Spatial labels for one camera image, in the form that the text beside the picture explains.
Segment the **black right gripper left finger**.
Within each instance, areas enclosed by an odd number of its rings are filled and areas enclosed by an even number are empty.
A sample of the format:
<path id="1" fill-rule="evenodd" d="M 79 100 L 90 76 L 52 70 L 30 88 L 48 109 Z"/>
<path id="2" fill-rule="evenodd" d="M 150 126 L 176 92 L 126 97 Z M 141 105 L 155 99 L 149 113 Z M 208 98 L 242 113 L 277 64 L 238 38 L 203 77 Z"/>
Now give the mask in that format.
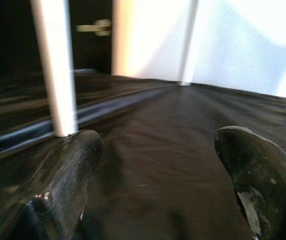
<path id="1" fill-rule="evenodd" d="M 0 240 L 70 240 L 89 199 L 90 174 L 104 148 L 81 130 L 61 139 L 14 191 L 0 191 Z"/>

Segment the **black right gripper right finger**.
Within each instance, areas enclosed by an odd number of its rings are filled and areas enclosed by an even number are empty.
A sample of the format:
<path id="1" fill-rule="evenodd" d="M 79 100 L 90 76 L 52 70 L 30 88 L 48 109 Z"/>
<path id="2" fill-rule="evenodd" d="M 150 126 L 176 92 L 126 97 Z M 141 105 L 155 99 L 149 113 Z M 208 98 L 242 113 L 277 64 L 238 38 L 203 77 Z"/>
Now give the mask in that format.
<path id="1" fill-rule="evenodd" d="M 240 126 L 220 128 L 216 153 L 255 240 L 286 240 L 286 152 Z"/>

